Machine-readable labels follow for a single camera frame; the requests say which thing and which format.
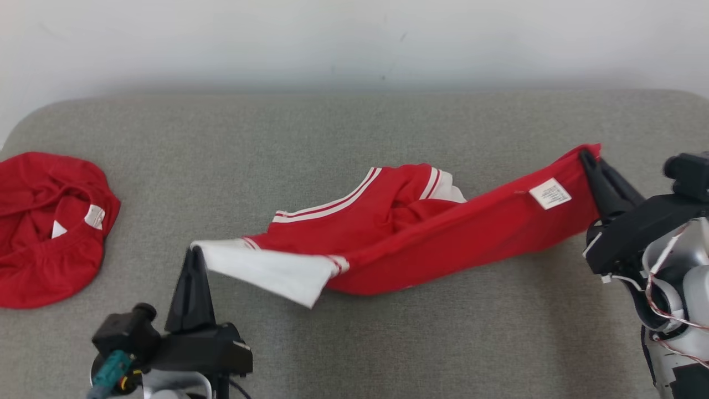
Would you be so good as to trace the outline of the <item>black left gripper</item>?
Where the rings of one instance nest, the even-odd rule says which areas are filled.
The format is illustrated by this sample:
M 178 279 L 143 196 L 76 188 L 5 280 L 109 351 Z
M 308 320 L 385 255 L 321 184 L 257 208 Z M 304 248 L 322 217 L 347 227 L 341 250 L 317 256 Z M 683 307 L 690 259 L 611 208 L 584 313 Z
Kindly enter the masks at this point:
M 238 329 L 232 323 L 216 326 L 207 272 L 202 249 L 188 248 L 165 324 L 165 331 L 170 334 L 162 337 L 157 351 L 148 361 L 149 368 L 205 375 L 245 376 L 253 373 L 253 352 Z M 185 330 L 191 295 L 192 329 L 203 330 L 177 334 Z

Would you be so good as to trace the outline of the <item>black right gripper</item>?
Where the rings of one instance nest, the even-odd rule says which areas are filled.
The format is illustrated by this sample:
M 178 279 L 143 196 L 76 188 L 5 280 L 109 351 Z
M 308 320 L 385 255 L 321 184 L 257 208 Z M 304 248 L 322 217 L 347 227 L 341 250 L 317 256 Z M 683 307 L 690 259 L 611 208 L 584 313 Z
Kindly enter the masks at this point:
M 583 256 L 593 274 L 608 274 L 666 233 L 706 216 L 709 203 L 676 194 L 645 197 L 602 157 L 589 149 L 578 154 L 601 222 L 610 222 Z

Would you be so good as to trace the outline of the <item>red shorts white stripe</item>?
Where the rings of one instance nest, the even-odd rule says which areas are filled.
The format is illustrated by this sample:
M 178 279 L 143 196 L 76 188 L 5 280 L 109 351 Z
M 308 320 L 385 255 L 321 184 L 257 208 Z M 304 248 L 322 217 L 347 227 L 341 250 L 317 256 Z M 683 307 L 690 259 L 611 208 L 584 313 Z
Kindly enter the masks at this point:
M 0 161 L 0 308 L 40 308 L 86 288 L 120 207 L 92 162 L 48 152 Z

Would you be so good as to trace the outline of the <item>red shirt white stripes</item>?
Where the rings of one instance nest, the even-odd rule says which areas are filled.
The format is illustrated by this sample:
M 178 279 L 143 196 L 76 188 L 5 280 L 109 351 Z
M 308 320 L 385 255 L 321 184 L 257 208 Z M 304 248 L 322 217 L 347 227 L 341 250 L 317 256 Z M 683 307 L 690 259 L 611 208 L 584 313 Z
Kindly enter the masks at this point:
M 541 252 L 597 219 L 578 146 L 541 170 L 472 199 L 427 163 L 373 167 L 348 195 L 278 211 L 265 232 L 202 240 L 208 270 L 312 308 L 324 289 L 398 292 L 521 254 Z

